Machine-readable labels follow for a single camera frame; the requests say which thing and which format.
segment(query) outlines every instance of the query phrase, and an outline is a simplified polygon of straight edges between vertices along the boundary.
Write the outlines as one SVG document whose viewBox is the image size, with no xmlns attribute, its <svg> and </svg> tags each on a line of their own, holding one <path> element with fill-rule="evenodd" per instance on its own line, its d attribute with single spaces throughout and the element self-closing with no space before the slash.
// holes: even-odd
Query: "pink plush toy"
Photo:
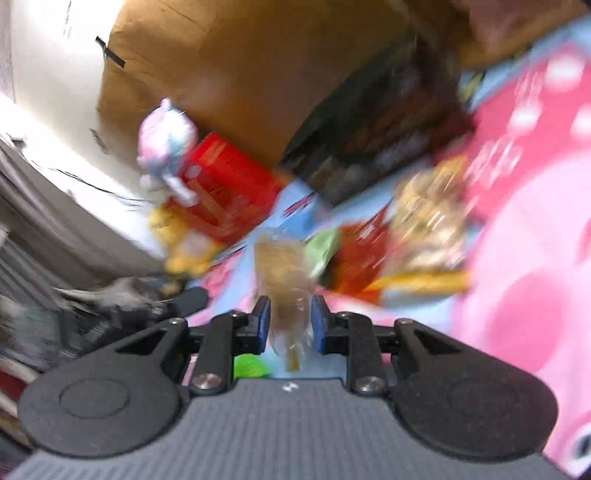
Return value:
<svg viewBox="0 0 591 480">
<path fill-rule="evenodd" d="M 142 122 L 138 136 L 138 163 L 148 172 L 141 178 L 145 190 L 168 187 L 186 207 L 198 202 L 195 192 L 178 177 L 186 155 L 197 145 L 197 127 L 168 98 Z"/>
</svg>

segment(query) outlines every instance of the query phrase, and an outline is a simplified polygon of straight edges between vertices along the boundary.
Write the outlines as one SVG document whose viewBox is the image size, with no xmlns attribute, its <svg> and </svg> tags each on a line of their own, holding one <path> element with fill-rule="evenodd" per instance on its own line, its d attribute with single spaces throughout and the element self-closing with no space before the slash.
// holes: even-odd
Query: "stuffed toy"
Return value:
<svg viewBox="0 0 591 480">
<path fill-rule="evenodd" d="M 169 251 L 164 264 L 168 274 L 188 273 L 200 277 L 209 270 L 214 257 L 223 250 L 221 244 L 192 230 L 178 213 L 166 205 L 152 211 L 149 223 L 150 229 Z"/>
<path fill-rule="evenodd" d="M 197 127 L 170 100 L 142 122 L 138 136 L 138 164 L 148 172 L 141 177 L 142 188 L 153 192 L 168 187 L 175 199 L 185 206 L 196 205 L 197 194 L 179 178 L 187 154 L 197 145 Z"/>
</svg>

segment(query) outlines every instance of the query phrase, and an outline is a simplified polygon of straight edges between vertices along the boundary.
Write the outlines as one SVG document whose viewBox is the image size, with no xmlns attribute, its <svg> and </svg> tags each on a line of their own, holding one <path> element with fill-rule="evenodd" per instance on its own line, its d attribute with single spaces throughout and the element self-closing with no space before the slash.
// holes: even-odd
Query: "snack package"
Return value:
<svg viewBox="0 0 591 480">
<path fill-rule="evenodd" d="M 255 244 L 258 294 L 271 300 L 269 341 L 274 352 L 286 359 L 287 371 L 299 371 L 309 341 L 310 279 L 301 242 L 270 232 Z"/>
<path fill-rule="evenodd" d="M 180 177 L 196 194 L 196 204 L 182 207 L 171 198 L 169 207 L 224 245 L 239 241 L 267 218 L 282 189 L 270 171 L 215 133 L 190 154 Z"/>
<path fill-rule="evenodd" d="M 387 274 L 451 271 L 465 259 L 465 158 L 422 171 L 397 187 Z"/>
<path fill-rule="evenodd" d="M 359 300 L 379 303 L 378 291 L 364 290 L 384 268 L 388 252 L 387 204 L 365 223 L 342 225 L 340 251 L 336 255 L 334 289 Z"/>
<path fill-rule="evenodd" d="M 377 305 L 385 289 L 433 296 L 466 291 L 464 163 L 452 158 L 399 183 L 390 220 L 387 204 L 365 223 L 343 225 L 334 290 Z"/>
</svg>

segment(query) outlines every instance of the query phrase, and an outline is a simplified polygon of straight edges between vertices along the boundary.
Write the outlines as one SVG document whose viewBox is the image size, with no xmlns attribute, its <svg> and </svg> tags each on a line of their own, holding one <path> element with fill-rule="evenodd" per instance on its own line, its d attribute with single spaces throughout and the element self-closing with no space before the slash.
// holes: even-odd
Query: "gray textured surface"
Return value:
<svg viewBox="0 0 591 480">
<path fill-rule="evenodd" d="M 38 453 L 9 480 L 566 480 L 542 456 L 470 464 L 433 452 L 339 380 L 242 380 L 194 400 L 157 442 L 110 460 Z"/>
</svg>

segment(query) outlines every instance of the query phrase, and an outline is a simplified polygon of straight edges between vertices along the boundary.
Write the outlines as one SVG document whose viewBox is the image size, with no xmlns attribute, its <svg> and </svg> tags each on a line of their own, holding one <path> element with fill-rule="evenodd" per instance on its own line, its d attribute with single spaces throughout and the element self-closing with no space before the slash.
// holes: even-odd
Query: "black cable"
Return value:
<svg viewBox="0 0 591 480">
<path fill-rule="evenodd" d="M 113 197 L 115 197 L 119 202 L 121 202 L 123 205 L 127 206 L 127 207 L 141 207 L 142 205 L 149 203 L 151 205 L 154 205 L 154 202 L 150 201 L 150 200 L 145 200 L 145 199 L 131 199 L 128 197 L 124 197 L 123 195 L 119 195 L 118 193 L 112 192 L 110 190 L 106 190 L 103 189 L 101 187 L 98 187 L 97 185 L 94 185 L 88 181 L 86 181 L 85 179 L 79 177 L 78 175 L 75 175 L 69 171 L 66 170 L 62 170 L 60 168 L 52 168 L 52 167 L 42 167 L 41 165 L 39 165 L 37 162 L 35 162 L 34 160 L 30 159 L 30 158 L 26 158 L 25 159 L 31 164 L 33 165 L 37 170 L 50 170 L 50 171 L 56 171 L 58 173 L 61 173 L 62 175 L 65 175 L 66 177 L 70 177 L 73 180 L 79 181 L 81 183 L 83 183 L 84 185 L 87 185 L 91 188 L 94 188 L 95 190 L 98 190 L 99 192 L 103 192 L 103 193 L 107 193 L 108 195 L 111 195 Z"/>
</svg>

